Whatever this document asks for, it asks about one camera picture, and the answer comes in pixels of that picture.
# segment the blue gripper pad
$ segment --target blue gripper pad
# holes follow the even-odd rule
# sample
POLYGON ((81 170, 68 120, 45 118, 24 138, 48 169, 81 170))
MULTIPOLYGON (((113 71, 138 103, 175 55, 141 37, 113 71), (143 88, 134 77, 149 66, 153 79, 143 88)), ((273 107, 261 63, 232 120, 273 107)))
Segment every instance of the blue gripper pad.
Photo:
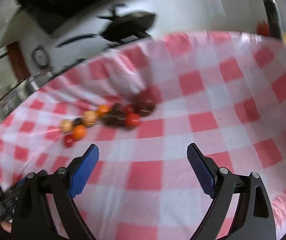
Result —
POLYGON ((75 169, 70 179, 70 189, 68 193, 71 198, 82 193, 88 178, 90 177, 99 157, 99 150, 96 145, 91 145, 83 155, 83 160, 75 169))
POLYGON ((211 199, 215 198, 215 179, 203 161, 203 156, 200 156, 200 150, 195 144, 190 144, 187 147, 187 159, 206 195, 211 199))

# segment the screw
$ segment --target screw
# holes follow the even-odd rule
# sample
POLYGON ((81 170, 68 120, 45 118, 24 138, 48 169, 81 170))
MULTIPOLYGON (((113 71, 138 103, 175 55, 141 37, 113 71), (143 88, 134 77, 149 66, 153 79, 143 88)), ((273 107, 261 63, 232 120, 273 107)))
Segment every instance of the screw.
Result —
POLYGON ((28 179, 31 179, 31 178, 33 178, 34 177, 34 175, 35 175, 35 173, 33 173, 33 172, 30 172, 29 174, 27 174, 27 178, 28 179))
POLYGON ((61 167, 57 170, 58 174, 64 174, 66 172, 66 169, 64 167, 61 167))
POLYGON ((260 177, 260 175, 257 172, 252 172, 252 176, 256 179, 258 179, 260 177))
POLYGON ((228 173, 228 169, 222 167, 222 168, 220 168, 220 172, 221 172, 222 174, 227 174, 227 173, 228 173))

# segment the pink checkered tablecloth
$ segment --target pink checkered tablecloth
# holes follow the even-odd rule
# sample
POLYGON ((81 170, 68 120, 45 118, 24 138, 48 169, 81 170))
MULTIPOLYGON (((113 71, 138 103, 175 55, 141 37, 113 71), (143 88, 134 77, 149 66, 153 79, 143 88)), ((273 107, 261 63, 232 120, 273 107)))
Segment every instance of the pink checkered tablecloth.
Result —
MULTIPOLYGON (((75 203, 96 238, 190 239, 211 203, 186 158, 192 142, 218 166, 261 175, 280 239, 286 232, 282 43, 245 33, 176 33, 87 60, 42 87, 1 124, 0 182, 6 189, 28 172, 52 173, 95 143, 100 159, 75 203), (64 148, 60 120, 100 104, 127 103, 144 89, 159 104, 137 129, 96 125, 64 148)), ((237 200, 235 195, 219 236, 227 233, 237 200)))

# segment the finger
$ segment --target finger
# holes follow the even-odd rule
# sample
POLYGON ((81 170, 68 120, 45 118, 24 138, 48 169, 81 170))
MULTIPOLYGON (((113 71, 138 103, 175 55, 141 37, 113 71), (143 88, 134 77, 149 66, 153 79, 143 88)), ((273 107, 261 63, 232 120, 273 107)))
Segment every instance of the finger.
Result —
POLYGON ((11 230, 12 230, 12 224, 9 223, 9 222, 1 221, 1 226, 2 226, 2 228, 3 228, 6 232, 8 232, 8 233, 10 233, 11 230))

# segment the pile of tomatoes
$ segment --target pile of tomatoes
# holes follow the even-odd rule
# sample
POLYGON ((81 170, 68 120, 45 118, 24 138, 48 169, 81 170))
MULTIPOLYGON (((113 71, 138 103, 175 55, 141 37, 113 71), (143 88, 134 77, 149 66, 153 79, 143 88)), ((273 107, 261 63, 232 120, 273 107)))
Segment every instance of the pile of tomatoes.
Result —
POLYGON ((60 128, 67 134, 63 139, 64 145, 69 148, 76 141, 83 139, 86 136, 86 127, 95 125, 99 119, 104 125, 134 129, 140 124, 141 117, 151 114, 154 108, 155 100, 150 94, 142 92, 135 98, 133 104, 125 107, 120 103, 112 107, 100 105, 96 110, 84 112, 81 118, 63 119, 60 128))

